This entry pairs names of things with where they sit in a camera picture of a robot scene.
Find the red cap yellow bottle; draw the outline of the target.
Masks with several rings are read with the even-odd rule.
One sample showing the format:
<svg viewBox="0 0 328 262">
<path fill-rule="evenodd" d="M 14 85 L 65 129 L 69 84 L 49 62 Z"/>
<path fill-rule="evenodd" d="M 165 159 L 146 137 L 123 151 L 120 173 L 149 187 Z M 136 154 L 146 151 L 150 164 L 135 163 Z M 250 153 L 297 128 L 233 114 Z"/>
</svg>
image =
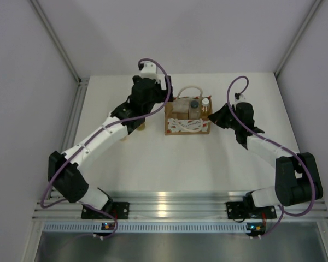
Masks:
<svg viewBox="0 0 328 262">
<path fill-rule="evenodd" d="M 145 123 L 142 123 L 139 127 L 137 127 L 136 130 L 138 130 L 138 131 L 142 131 L 142 130 L 144 130 L 144 129 L 145 129 Z"/>
</svg>

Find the burlap watermelon canvas bag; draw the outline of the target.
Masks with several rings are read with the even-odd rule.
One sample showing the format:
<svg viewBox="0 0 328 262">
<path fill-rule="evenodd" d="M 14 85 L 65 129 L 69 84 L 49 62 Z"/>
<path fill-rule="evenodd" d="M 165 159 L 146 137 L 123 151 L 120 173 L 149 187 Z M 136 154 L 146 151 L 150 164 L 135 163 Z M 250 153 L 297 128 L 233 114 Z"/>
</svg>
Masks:
<svg viewBox="0 0 328 262">
<path fill-rule="evenodd" d="M 188 89 L 196 89 L 199 94 L 196 96 L 183 96 L 182 93 Z M 191 100 L 197 99 L 200 103 L 203 98 L 209 98 L 210 111 L 209 115 L 213 113 L 212 97 L 204 96 L 203 89 L 198 86 L 186 86 L 183 87 L 173 98 L 172 102 L 168 102 L 165 105 L 165 135 L 205 135 L 210 133 L 210 120 L 202 119 L 201 112 L 200 118 L 197 120 L 189 119 L 189 104 Z"/>
</svg>

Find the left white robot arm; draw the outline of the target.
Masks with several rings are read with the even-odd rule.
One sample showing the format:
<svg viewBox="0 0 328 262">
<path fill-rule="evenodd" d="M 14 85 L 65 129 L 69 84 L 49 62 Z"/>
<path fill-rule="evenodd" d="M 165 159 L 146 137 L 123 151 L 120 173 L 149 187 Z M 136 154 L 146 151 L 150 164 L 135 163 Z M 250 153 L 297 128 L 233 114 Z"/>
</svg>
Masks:
<svg viewBox="0 0 328 262">
<path fill-rule="evenodd" d="M 159 80 L 134 76 L 131 94 L 117 106 L 83 141 L 72 148 L 49 156 L 49 185 L 69 203 L 80 203 L 92 209 L 101 218 L 113 210 L 112 198 L 100 188 L 91 187 L 84 174 L 88 167 L 117 141 L 127 137 L 155 111 L 155 104 L 164 106 L 173 100 L 171 77 L 165 77 L 166 88 Z"/>
</svg>

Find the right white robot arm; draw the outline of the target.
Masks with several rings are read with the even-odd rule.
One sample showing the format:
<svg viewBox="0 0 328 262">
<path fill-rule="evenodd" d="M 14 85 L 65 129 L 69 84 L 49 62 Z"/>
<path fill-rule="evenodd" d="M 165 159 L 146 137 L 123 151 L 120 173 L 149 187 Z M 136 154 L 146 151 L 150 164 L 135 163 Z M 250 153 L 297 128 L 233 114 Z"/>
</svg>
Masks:
<svg viewBox="0 0 328 262">
<path fill-rule="evenodd" d="M 250 103 L 225 104 L 208 115 L 208 119 L 223 129 L 232 129 L 236 141 L 246 150 L 265 160 L 275 170 L 274 185 L 248 192 L 244 198 L 244 212 L 256 217 L 264 207 L 285 207 L 302 203 L 309 206 L 297 216 L 310 212 L 314 202 L 323 197 L 323 188 L 314 156 L 296 153 L 263 136 L 255 126 L 254 110 Z"/>
</svg>

